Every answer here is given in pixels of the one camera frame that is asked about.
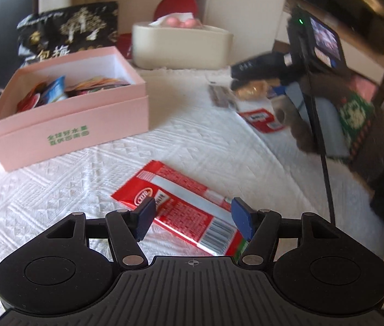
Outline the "gloved right hand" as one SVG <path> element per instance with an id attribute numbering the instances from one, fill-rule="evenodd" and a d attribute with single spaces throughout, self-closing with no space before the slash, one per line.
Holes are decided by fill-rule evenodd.
<path id="1" fill-rule="evenodd" d="M 340 77 L 312 74 L 300 80 L 301 86 L 309 83 L 313 89 L 307 93 L 327 100 L 339 114 L 350 149 L 350 171 L 374 190 L 384 186 L 384 109 L 367 102 Z"/>

